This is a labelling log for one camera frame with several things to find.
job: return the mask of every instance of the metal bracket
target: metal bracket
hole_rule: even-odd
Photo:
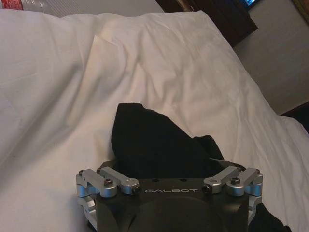
[[[95,229],[97,229],[97,212],[94,199],[90,196],[79,197],[78,204],[83,207],[86,219]]]
[[[229,179],[238,176],[238,174],[239,171],[237,167],[229,166],[214,177],[205,178],[205,189],[209,187],[208,193],[210,194],[219,193],[221,192],[222,186],[225,185]]]
[[[97,229],[96,204],[93,194],[102,197],[113,197],[117,194],[117,186],[124,194],[138,194],[140,184],[137,179],[126,177],[110,167],[79,171],[76,175],[76,191],[78,204],[83,207],[84,215],[91,225]]]
[[[256,206],[262,203],[262,196],[255,197],[249,196],[249,213],[248,213],[248,225],[253,220],[256,213]]]
[[[219,193],[226,184],[226,192],[230,196],[249,194],[248,225],[255,216],[256,206],[262,203],[263,174],[258,169],[247,168],[240,172],[237,167],[229,166],[214,177],[204,179],[204,193]]]

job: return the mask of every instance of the wooden furniture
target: wooden furniture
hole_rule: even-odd
[[[204,11],[235,46],[257,29],[239,0],[156,0],[165,12]]]

